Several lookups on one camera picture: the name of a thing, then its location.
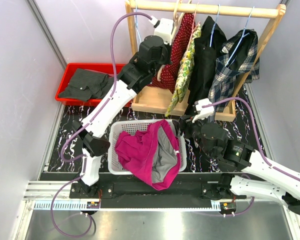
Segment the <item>magenta skirt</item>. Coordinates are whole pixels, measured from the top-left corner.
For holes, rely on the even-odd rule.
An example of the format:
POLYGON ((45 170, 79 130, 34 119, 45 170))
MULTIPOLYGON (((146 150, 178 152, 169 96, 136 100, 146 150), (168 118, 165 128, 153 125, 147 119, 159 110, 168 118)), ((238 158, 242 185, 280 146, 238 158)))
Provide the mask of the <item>magenta skirt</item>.
POLYGON ((179 140, 165 119, 134 135, 123 131, 114 149, 125 170, 157 191, 168 189, 181 168, 179 140))

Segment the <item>red polka dot skirt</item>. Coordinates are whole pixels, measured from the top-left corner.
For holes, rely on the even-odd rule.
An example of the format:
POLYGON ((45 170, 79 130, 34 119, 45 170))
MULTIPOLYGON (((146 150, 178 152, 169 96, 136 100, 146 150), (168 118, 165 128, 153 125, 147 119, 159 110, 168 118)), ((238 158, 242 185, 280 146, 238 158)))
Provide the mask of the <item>red polka dot skirt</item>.
POLYGON ((171 47, 170 60, 172 64, 165 65, 159 76, 156 75, 152 78, 149 87, 168 89, 171 93, 174 92, 181 60, 192 36, 194 19, 193 13, 184 14, 171 47))

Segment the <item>lemon print skirt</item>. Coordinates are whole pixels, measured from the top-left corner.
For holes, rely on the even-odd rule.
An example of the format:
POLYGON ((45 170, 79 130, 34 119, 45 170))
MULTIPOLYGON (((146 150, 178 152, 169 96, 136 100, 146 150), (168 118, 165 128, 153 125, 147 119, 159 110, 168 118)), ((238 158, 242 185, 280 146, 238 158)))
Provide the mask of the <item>lemon print skirt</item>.
POLYGON ((191 74, 195 65, 195 39, 201 36, 201 31, 202 25, 199 22, 191 33, 190 40, 180 61, 180 68, 177 73, 174 92, 172 94, 170 104, 165 112, 166 117, 172 115, 172 111, 175 109, 177 104, 181 103, 186 96, 186 92, 190 84, 191 74))

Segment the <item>pink wire hanger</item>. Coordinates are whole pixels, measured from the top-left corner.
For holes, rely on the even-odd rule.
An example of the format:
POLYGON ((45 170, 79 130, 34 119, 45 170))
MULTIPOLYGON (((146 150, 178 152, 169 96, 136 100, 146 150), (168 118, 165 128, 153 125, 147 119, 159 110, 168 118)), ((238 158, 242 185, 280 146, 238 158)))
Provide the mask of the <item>pink wire hanger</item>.
POLYGON ((188 51, 189 46, 191 44, 193 33, 194 33, 194 31, 197 27, 197 25, 196 25, 196 15, 197 15, 197 11, 198 11, 198 5, 199 5, 199 2, 195 5, 195 11, 193 13, 193 21, 192 21, 192 24, 191 24, 191 34, 190 34, 190 38, 189 38, 187 49, 186 49, 187 51, 188 51))

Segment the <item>light blue wire hanger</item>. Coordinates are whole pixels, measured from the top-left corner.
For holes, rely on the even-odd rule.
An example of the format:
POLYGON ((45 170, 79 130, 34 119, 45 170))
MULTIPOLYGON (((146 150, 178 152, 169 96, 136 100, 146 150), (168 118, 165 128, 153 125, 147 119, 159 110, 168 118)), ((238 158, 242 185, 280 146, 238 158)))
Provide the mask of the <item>light blue wire hanger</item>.
POLYGON ((135 18, 134 21, 135 21, 135 30, 136 30, 137 42, 140 44, 142 42, 142 38, 141 38, 141 35, 140 35, 140 30, 139 30, 138 16, 135 15, 134 18, 135 18))

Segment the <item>wooden hanger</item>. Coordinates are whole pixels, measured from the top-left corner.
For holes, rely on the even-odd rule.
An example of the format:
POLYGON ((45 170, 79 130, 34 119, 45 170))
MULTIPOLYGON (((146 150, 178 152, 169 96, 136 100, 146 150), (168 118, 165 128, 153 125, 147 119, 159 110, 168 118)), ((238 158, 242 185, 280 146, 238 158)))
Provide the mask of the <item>wooden hanger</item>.
MULTIPOLYGON (((173 18, 172 18, 172 20, 174 21, 174 27, 173 27, 173 31, 172 31, 172 44, 173 44, 173 41, 174 41, 175 36, 177 34, 177 30, 180 27, 182 18, 185 14, 184 12, 182 12, 180 15, 177 14, 178 9, 179 9, 179 5, 182 4, 182 3, 183 3, 182 0, 177 0, 175 5, 174 5, 174 9, 173 9, 173 18)), ((172 49, 172 44, 171 45, 167 44, 167 46, 169 47, 170 50, 172 49)))

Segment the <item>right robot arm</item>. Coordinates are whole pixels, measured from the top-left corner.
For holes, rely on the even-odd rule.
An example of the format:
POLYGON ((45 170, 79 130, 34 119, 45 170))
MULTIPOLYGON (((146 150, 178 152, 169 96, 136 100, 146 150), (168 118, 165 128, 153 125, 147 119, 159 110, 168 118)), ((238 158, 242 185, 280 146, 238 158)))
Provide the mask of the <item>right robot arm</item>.
POLYGON ((192 121, 190 116, 173 120, 178 136, 193 139, 203 153, 215 159, 221 170, 218 183, 204 193, 206 199, 236 196, 256 197, 277 202, 300 215, 300 173, 290 170, 248 144, 232 140, 217 123, 192 121))

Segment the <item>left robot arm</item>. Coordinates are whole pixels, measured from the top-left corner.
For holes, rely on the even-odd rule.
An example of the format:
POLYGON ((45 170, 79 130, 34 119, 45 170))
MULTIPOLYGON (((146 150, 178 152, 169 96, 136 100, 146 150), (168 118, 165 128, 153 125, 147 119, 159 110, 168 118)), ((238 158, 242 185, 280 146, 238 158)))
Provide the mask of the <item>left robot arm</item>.
POLYGON ((101 158, 111 146, 103 137, 118 112, 142 89, 149 85, 163 65, 171 63, 172 41, 149 35, 139 45, 130 61, 115 75, 113 86, 97 107, 73 129, 82 141, 82 171, 80 192, 87 198, 98 193, 97 182, 101 158))

